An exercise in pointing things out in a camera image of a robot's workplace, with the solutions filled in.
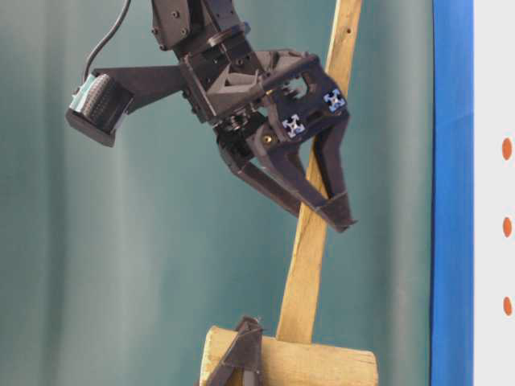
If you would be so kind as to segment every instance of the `gripper jaw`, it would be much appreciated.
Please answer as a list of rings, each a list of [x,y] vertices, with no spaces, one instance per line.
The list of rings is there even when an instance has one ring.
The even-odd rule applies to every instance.
[[[206,386],[225,386],[231,375],[243,371],[243,386],[262,386],[262,335],[263,328],[257,319],[244,317],[236,327],[237,335]]]

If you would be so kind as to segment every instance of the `wooden pole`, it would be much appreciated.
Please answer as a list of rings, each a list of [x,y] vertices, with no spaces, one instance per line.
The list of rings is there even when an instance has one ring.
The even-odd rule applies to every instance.
[[[345,95],[348,94],[360,14],[361,0],[337,0],[326,69]],[[326,195],[313,151],[307,168],[307,179]],[[311,342],[326,233],[325,222],[307,205],[302,204],[282,299],[277,340]]]

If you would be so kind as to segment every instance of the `bolt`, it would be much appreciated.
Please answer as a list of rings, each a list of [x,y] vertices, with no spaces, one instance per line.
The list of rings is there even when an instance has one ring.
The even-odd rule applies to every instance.
[[[263,136],[263,143],[265,145],[269,145],[270,143],[272,143],[274,141],[274,139],[272,138],[271,135],[264,135]]]

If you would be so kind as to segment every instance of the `cable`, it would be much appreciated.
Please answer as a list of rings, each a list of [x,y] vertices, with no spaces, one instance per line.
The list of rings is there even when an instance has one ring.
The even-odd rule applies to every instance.
[[[125,4],[123,5],[122,12],[118,16],[118,19],[115,22],[115,24],[111,27],[107,35],[104,36],[104,38],[89,54],[88,59],[86,61],[86,68],[84,69],[84,75],[82,76],[83,83],[86,81],[86,79],[88,79],[89,68],[91,67],[91,63],[95,60],[95,58],[97,57],[98,53],[102,50],[102,48],[104,48],[104,46],[113,38],[114,34],[117,33],[118,29],[125,20],[127,16],[127,11],[129,10],[130,2],[131,0],[126,0]]]

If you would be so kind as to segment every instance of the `teal backdrop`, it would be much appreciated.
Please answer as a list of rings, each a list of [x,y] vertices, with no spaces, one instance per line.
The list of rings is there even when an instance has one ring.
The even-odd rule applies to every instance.
[[[256,49],[325,59],[334,1],[237,0]],[[120,0],[0,5],[0,384],[193,385],[205,334],[278,322],[296,221],[235,179],[180,96],[113,150],[64,121]],[[356,226],[330,231],[314,340],[374,351],[382,386],[428,384],[432,2],[365,0],[342,146]],[[150,2],[95,65],[173,64]]]

